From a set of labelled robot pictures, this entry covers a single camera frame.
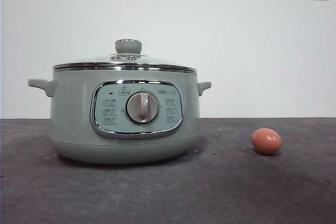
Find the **glass lid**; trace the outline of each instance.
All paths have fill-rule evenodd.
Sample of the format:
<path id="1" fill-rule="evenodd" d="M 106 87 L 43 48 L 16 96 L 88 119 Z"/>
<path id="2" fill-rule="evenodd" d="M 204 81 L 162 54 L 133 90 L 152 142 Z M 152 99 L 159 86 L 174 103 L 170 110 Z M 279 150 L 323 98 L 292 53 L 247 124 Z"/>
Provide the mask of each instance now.
<path id="1" fill-rule="evenodd" d="M 130 70 L 180 70 L 196 72 L 196 69 L 180 66 L 169 61 L 149 57 L 141 54 L 142 44 L 135 39 L 120 39 L 116 42 L 116 54 L 89 58 L 77 62 L 63 63 L 53 66 L 54 71 L 65 70 L 90 70 L 108 67 L 120 67 Z"/>

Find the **dark gray surface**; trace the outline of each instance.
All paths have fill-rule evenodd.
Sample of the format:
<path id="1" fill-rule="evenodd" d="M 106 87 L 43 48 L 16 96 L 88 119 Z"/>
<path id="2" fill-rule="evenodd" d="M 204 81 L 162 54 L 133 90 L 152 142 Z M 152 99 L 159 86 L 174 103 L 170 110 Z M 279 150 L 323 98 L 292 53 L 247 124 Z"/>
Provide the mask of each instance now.
<path id="1" fill-rule="evenodd" d="M 2 223 L 336 223 L 336 118 L 201 119 L 200 140 L 159 163 L 58 156 L 48 120 L 2 120 Z M 276 156 L 252 132 L 276 130 Z"/>

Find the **brown egg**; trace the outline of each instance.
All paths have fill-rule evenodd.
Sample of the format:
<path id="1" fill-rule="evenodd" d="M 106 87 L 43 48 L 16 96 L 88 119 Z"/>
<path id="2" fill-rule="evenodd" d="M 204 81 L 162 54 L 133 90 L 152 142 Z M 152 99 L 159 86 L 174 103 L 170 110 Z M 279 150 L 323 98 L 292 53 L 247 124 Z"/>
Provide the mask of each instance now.
<path id="1" fill-rule="evenodd" d="M 274 130 L 261 128 L 253 133 L 252 145 L 258 152 L 272 155 L 280 150 L 281 137 Z"/>

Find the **rotary knob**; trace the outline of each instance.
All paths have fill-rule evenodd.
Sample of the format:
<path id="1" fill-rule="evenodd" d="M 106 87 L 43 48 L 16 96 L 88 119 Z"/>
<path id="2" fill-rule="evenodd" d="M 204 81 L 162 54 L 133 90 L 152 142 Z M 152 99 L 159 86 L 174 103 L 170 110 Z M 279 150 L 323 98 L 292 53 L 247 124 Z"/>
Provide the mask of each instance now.
<path id="1" fill-rule="evenodd" d="M 159 109 L 155 97 L 147 92 L 139 92 L 132 95 L 126 105 L 129 118 L 135 123 L 149 123 Z"/>

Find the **control panel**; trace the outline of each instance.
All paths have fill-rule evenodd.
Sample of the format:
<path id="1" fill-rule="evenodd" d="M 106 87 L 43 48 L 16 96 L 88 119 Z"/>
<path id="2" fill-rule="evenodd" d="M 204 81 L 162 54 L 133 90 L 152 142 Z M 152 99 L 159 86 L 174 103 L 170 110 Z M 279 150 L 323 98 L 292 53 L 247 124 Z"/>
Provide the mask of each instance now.
<path id="1" fill-rule="evenodd" d="M 179 128 L 182 118 L 180 93 L 172 83 L 109 81 L 99 85 L 92 97 L 91 125 L 104 137 L 168 135 Z"/>

